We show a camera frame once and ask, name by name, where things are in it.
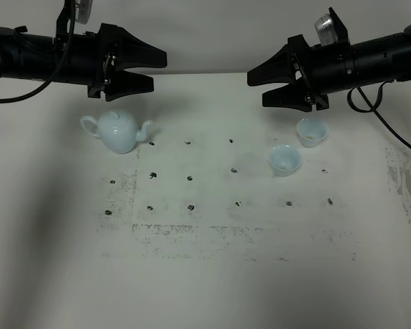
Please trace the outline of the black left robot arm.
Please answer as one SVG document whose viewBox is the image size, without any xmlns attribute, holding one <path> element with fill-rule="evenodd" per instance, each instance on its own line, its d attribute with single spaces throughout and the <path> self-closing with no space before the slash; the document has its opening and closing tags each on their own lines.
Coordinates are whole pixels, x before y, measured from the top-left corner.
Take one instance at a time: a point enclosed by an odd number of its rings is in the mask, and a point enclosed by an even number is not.
<svg viewBox="0 0 411 329">
<path fill-rule="evenodd" d="M 153 92 L 153 78 L 132 69 L 166 66 L 165 51 L 117 25 L 54 38 L 28 34 L 25 27 L 0 27 L 0 78 L 82 85 L 89 98 L 113 101 Z"/>
</svg>

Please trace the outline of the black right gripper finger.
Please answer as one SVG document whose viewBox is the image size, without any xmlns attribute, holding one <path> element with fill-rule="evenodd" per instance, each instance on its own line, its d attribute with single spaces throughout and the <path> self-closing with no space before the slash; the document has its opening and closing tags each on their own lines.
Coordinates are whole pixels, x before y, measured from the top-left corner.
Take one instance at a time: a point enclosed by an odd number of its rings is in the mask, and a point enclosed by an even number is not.
<svg viewBox="0 0 411 329">
<path fill-rule="evenodd" d="M 312 104 L 307 102 L 308 88 L 303 80 L 296 84 L 270 90 L 262 95 L 262 106 L 265 108 L 290 108 L 302 112 L 311 112 Z"/>
<path fill-rule="evenodd" d="M 272 58 L 247 73 L 248 86 L 296 84 L 295 48 L 284 45 Z"/>
</svg>

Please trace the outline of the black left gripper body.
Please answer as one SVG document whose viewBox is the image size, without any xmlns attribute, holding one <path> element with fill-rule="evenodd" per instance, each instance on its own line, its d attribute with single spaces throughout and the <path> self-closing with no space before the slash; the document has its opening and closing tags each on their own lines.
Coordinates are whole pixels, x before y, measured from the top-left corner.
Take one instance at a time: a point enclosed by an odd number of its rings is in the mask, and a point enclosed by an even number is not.
<svg viewBox="0 0 411 329">
<path fill-rule="evenodd" d="M 74 35 L 66 60 L 53 81 L 86 86 L 90 98 L 100 98 L 112 82 L 119 52 L 117 32 L 116 25 L 103 23 L 97 33 Z"/>
</svg>

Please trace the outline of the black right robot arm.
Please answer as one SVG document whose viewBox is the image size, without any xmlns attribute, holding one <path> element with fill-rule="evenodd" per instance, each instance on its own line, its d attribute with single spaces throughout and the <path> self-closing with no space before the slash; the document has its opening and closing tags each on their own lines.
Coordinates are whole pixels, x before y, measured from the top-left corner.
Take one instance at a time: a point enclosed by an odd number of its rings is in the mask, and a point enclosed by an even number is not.
<svg viewBox="0 0 411 329">
<path fill-rule="evenodd" d="M 248 72 L 248 85 L 281 83 L 281 88 L 263 94 L 262 105 L 310 112 L 329 108 L 331 93 L 411 80 L 411 25 L 355 45 L 345 29 L 340 36 L 332 45 L 313 47 L 302 35 L 290 37 L 278 53 Z"/>
</svg>

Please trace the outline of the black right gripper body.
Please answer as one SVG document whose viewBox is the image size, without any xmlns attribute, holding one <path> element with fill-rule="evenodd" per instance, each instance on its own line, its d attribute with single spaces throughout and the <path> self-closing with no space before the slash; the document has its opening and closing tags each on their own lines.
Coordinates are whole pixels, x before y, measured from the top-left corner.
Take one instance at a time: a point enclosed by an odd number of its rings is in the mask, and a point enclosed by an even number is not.
<svg viewBox="0 0 411 329">
<path fill-rule="evenodd" d="M 332 45 L 310 47 L 302 35 L 288 39 L 292 62 L 301 77 L 289 84 L 289 108 L 317 110 L 329 108 L 327 96 L 349 87 L 349 40 L 342 39 Z"/>
</svg>

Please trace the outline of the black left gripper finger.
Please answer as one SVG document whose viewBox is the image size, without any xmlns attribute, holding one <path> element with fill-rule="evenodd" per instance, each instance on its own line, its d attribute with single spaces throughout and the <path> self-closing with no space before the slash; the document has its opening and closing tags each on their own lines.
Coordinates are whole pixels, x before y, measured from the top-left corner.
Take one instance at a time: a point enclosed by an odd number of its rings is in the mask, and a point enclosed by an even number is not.
<svg viewBox="0 0 411 329">
<path fill-rule="evenodd" d="M 167 67 L 167 53 L 165 51 L 137 39 L 122 27 L 116 28 L 116 35 L 118 37 L 116 69 L 163 69 Z"/>
<path fill-rule="evenodd" d="M 110 78 L 110 83 L 104 87 L 106 101 L 114 101 L 129 95 L 152 93 L 153 91 L 152 77 L 127 71 L 115 72 Z"/>
</svg>

